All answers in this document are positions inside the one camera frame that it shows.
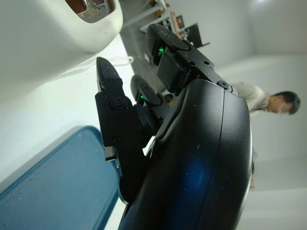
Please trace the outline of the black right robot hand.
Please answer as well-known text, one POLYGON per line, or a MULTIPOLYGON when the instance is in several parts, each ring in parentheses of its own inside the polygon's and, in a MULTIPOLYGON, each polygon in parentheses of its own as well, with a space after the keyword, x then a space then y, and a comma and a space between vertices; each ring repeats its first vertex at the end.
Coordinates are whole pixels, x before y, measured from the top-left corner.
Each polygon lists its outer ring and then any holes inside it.
POLYGON ((146 43, 173 106, 137 75, 132 104, 112 64, 96 59, 105 159, 126 204, 119 229, 234 230, 252 174, 248 106, 190 42, 151 24, 146 43))

